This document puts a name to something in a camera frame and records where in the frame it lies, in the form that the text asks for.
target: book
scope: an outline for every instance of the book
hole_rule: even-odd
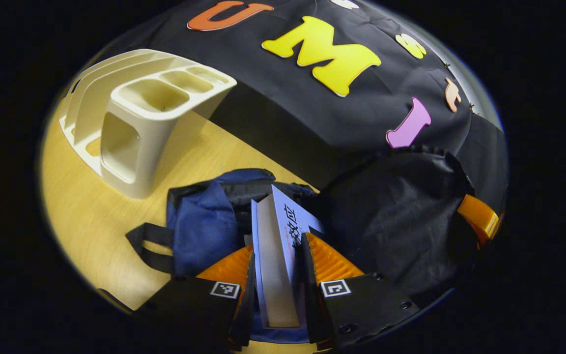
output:
[[[305,325],[303,288],[296,248],[303,233],[323,233],[316,217],[272,186],[261,202],[251,203],[252,244],[261,322],[267,328]]]

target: pink foam letter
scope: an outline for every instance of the pink foam letter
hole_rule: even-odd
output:
[[[392,148],[409,146],[418,132],[425,126],[431,124],[431,117],[425,106],[416,98],[412,98],[412,109],[396,130],[388,130],[386,141]]]

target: yellow letter m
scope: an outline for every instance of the yellow letter m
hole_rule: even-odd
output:
[[[276,40],[261,44],[265,50],[283,58],[294,54],[292,48],[301,41],[298,65],[306,66],[333,59],[328,65],[315,67],[314,77],[335,94],[348,95],[348,85],[371,65],[380,65],[381,60],[370,49],[361,44],[333,45],[333,26],[311,16],[303,16],[303,24],[283,34]]]

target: wooden surface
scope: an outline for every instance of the wooden surface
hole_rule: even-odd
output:
[[[305,183],[222,128],[189,112],[171,133],[153,193],[144,200],[129,199],[81,160],[66,141],[57,118],[55,114],[47,127],[41,157],[43,199],[54,235],[90,286],[106,289],[131,309],[148,300],[170,276],[144,264],[124,235],[144,222],[165,226],[169,188],[212,179],[237,168],[266,168],[277,181]],[[148,248],[171,254],[170,249]],[[316,345],[308,343],[251,341],[242,352],[315,351]]]

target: orange letter u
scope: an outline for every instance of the orange letter u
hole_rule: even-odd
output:
[[[196,17],[192,18],[191,21],[189,21],[189,23],[187,23],[187,28],[191,29],[191,30],[197,30],[197,31],[214,31],[214,30],[221,30],[221,29],[226,29],[226,27],[231,27],[232,25],[234,25],[235,23],[238,23],[242,20],[245,20],[246,18],[249,18],[250,16],[261,12],[261,11],[270,11],[272,9],[274,9],[274,7],[271,7],[269,5],[265,5],[265,4],[258,4],[258,3],[252,3],[252,4],[248,4],[248,7],[243,9],[242,11],[234,14],[233,16],[230,16],[228,18],[225,18],[224,20],[219,20],[219,21],[210,21],[209,19],[212,18],[213,16],[215,16],[216,14],[226,10],[226,9],[230,9],[231,7],[234,6],[239,6],[242,5],[243,2],[241,1],[223,1],[223,2],[218,2],[218,4],[206,11],[204,11],[203,13],[197,15]]]

